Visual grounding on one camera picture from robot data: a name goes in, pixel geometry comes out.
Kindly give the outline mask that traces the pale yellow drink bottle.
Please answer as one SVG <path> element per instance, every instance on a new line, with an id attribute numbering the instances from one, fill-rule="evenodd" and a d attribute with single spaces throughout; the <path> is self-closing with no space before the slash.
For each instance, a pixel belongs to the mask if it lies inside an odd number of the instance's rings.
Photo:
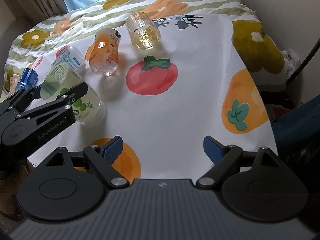
<path id="1" fill-rule="evenodd" d="M 125 22 L 134 47 L 140 50 L 153 48 L 160 40 L 160 31 L 149 16 L 142 12 L 131 14 Z"/>

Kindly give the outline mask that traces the blue label plastic bottle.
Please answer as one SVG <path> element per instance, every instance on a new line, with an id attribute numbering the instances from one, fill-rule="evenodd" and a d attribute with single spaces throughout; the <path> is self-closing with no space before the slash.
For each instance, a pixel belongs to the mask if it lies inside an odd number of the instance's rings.
<path id="1" fill-rule="evenodd" d="M 25 68 L 22 72 L 22 75 L 20 76 L 20 79 L 17 83 L 17 86 L 15 88 L 15 91 L 18 91 L 20 89 L 27 90 L 31 87 L 36 86 L 38 81 L 38 74 L 35 70 L 30 68 Z"/>

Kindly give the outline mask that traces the white fruit print cloth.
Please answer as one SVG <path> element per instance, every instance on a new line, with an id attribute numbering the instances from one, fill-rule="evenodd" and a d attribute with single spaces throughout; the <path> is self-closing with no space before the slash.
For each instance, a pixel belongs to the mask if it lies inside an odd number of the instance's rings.
<path id="1" fill-rule="evenodd" d="M 81 151 L 122 137 L 113 167 L 127 180 L 197 180 L 212 167 L 203 150 L 210 135 L 246 151 L 276 149 L 260 94 L 232 44 L 226 15 L 185 15 L 161 19 L 153 50 L 131 43 L 125 27 L 116 74 L 86 69 L 84 80 L 103 106 L 90 124 L 75 123 L 30 156 L 39 165 L 55 148 Z"/>

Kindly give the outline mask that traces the clear blue label bottle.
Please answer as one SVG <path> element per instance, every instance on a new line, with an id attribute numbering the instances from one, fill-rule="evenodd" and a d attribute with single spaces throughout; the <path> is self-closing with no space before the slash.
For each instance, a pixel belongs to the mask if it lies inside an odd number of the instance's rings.
<path id="1" fill-rule="evenodd" d="M 81 72 L 85 69 L 85 58 L 78 48 L 65 46 L 59 53 L 58 57 L 52 62 L 51 69 L 54 69 L 63 62 L 68 64 L 75 72 Z"/>

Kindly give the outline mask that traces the floral striped duvet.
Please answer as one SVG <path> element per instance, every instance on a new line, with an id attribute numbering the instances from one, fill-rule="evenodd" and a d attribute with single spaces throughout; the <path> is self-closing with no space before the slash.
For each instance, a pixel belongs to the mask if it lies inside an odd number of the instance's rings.
<path id="1" fill-rule="evenodd" d="M 129 14 L 145 12 L 157 25 L 177 16 L 191 27 L 196 15 L 223 14 L 233 22 L 233 44 L 261 91 L 277 92 L 286 86 L 285 60 L 272 38 L 264 33 L 256 13 L 241 0 L 99 0 L 66 14 L 46 17 L 17 34 L 1 65 L 1 97 L 9 94 L 9 80 L 39 57 L 96 33 L 103 27 L 123 25 Z"/>

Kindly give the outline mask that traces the orange juice bottle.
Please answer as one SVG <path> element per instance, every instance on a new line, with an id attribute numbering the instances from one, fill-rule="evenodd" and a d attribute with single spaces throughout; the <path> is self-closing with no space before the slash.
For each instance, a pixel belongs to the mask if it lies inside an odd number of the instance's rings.
<path id="1" fill-rule="evenodd" d="M 93 73 L 111 76 L 117 70 L 120 40 L 120 32 L 113 28 L 104 28 L 96 33 L 88 59 Z"/>

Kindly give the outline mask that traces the green label white bottle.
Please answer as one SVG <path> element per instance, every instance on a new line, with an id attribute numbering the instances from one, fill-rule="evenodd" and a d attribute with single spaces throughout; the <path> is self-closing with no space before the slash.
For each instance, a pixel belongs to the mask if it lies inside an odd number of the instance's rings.
<path id="1" fill-rule="evenodd" d="M 48 73 L 40 90 L 41 99 L 45 102 L 63 95 L 69 97 L 76 121 L 85 124 L 98 118 L 103 107 L 100 95 L 64 62 Z"/>

